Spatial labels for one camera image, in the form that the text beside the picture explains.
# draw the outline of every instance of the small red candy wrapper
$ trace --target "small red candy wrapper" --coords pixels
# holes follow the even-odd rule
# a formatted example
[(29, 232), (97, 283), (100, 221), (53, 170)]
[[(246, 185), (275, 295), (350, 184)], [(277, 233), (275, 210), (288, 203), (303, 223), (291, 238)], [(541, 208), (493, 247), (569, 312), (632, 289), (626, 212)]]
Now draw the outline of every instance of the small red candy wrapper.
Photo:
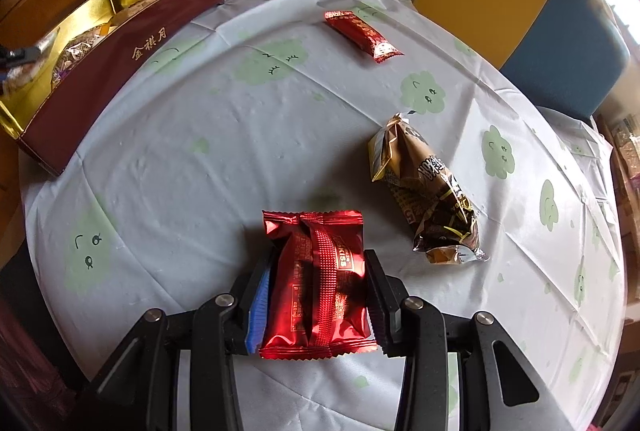
[(276, 265), (264, 359), (325, 359), (375, 350), (369, 339), (362, 215), (356, 210), (264, 212)]
[(368, 53), (378, 63), (393, 56), (404, 55), (377, 30), (351, 11), (325, 12), (324, 20), (347, 39), (356, 43), (362, 51)]

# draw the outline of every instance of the table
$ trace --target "table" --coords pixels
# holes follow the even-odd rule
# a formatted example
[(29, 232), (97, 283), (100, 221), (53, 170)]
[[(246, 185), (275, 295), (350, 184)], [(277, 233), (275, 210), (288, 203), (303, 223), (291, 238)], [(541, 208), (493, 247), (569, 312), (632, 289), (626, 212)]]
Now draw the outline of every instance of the table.
[[(404, 56), (376, 64), (325, 10), (355, 11)], [(437, 107), (414, 93), (424, 87)], [(367, 141), (410, 109), (474, 204), (487, 263), (427, 263), (370, 182)], [(595, 132), (562, 136), (409, 0), (226, 0), (140, 68), (60, 178), (21, 160), (28, 244), (54, 321), (92, 376), (148, 308), (194, 309), (228, 289), (268, 248), (262, 209), (356, 208), (386, 273), (443, 312), (492, 312), (582, 430), (616, 357), (623, 265), (610, 146)], [(504, 154), (483, 151), (489, 142)], [(380, 351), (239, 357), (245, 429), (392, 429), (402, 363)], [(454, 375), (449, 390), (455, 421)]]

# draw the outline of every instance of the tablecloth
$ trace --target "tablecloth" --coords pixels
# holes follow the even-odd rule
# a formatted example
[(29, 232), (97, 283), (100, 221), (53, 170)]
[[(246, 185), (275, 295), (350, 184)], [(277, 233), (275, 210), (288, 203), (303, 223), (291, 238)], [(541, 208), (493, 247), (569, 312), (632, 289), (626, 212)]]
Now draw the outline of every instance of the tablecloth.
[[(404, 56), (376, 64), (326, 10), (353, 10)], [(430, 265), (370, 182), (367, 141), (410, 110), (473, 203), (487, 263)], [(21, 159), (28, 245), (91, 377), (148, 308), (227, 290), (269, 246), (263, 209), (356, 208), (386, 273), (445, 313), (493, 313), (583, 430), (612, 371), (625, 283), (610, 146), (565, 135), (575, 143), (409, 0), (225, 0), (136, 72), (60, 178)], [(234, 362), (248, 431), (393, 428), (402, 359)], [(449, 393), (455, 415), (455, 377)]]

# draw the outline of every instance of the pink fabric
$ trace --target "pink fabric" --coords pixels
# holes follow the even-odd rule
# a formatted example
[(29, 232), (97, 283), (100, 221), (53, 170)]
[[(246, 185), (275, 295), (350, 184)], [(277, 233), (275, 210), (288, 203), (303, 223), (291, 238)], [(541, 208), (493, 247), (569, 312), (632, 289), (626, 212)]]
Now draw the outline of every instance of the pink fabric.
[(42, 431), (62, 428), (75, 392), (24, 331), (0, 298), (0, 384), (33, 425)]

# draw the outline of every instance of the candy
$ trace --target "candy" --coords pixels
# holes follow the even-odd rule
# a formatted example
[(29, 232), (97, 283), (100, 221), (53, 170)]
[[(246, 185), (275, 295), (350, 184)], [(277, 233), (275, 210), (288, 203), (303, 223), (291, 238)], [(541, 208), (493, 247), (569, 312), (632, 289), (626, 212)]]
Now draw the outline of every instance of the candy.
[(362, 215), (355, 210), (265, 212), (282, 246), (271, 290), (265, 359), (322, 359), (370, 351)]
[(351, 11), (325, 12), (324, 20), (347, 39), (356, 43), (361, 50), (372, 56), (374, 61), (378, 63), (393, 56), (403, 55), (379, 32)]
[(399, 113), (369, 141), (371, 180), (384, 180), (432, 263), (486, 261), (476, 214), (460, 185)]

